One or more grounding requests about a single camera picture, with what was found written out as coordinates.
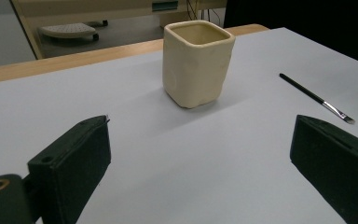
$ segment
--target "cream-colored cup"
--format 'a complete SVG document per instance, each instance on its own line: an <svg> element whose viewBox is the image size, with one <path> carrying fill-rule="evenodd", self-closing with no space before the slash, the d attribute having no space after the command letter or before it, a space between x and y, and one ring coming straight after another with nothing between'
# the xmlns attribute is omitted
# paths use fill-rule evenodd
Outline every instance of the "cream-colored cup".
<svg viewBox="0 0 358 224"><path fill-rule="evenodd" d="M165 91L186 108L217 99L234 43L234 35L208 21L166 25L162 69Z"/></svg>

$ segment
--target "white table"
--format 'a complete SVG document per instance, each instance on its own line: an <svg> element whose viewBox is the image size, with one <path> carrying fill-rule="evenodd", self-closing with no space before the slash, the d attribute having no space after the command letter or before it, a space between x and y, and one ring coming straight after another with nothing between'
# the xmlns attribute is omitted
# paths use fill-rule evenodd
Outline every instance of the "white table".
<svg viewBox="0 0 358 224"><path fill-rule="evenodd" d="M296 115L358 137L358 62L287 29L237 37L214 103L178 107L162 52L0 82L0 175L108 114L112 164L78 223L344 223L290 162ZM350 125L279 77L285 73Z"/></svg>

